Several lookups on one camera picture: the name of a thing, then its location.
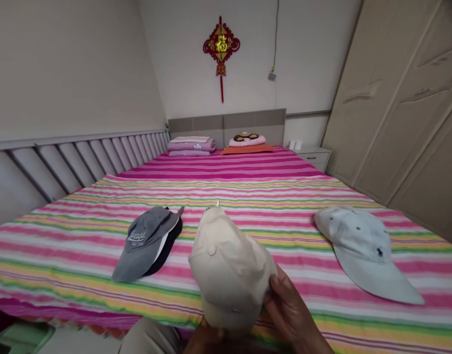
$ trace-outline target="beige wardrobe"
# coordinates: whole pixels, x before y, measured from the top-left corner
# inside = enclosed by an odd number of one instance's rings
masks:
[[[327,172],[452,242],[452,0],[365,0]]]

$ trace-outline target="cap button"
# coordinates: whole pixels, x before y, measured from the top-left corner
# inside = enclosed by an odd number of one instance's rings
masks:
[[[215,245],[209,245],[207,250],[208,254],[210,256],[213,256],[216,253],[216,246]]]

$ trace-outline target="white wall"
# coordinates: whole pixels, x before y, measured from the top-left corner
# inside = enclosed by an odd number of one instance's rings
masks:
[[[275,82],[276,0],[140,0],[166,116],[181,118],[332,106],[360,0],[282,0]],[[202,46],[219,16],[241,41],[226,62],[221,103],[216,62]]]
[[[287,147],[290,140],[301,140],[303,145],[321,146],[328,119],[329,115],[287,118],[283,146]]]
[[[165,122],[136,0],[0,0],[0,140]]]

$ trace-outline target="electrical cord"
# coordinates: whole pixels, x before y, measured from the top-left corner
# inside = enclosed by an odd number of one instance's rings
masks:
[[[275,49],[274,49],[274,65],[272,66],[272,72],[275,70],[275,57],[277,56],[277,30],[279,28],[279,7],[280,0],[277,0],[277,15],[275,17]]]

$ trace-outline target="bed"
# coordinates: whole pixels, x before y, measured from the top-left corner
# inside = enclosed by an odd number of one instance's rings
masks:
[[[220,200],[287,272],[336,352],[452,353],[451,244],[284,148],[267,155],[179,157],[175,167],[168,159],[163,154],[105,176],[0,226],[0,309],[108,328],[115,336],[140,316],[191,330],[202,312],[187,257],[203,211]],[[112,282],[128,226],[156,205],[187,205],[167,262],[135,283]],[[372,296],[349,280],[313,222],[317,210],[335,205],[365,208],[385,223],[393,260],[425,306]],[[280,343],[265,312],[252,335],[264,346]]]

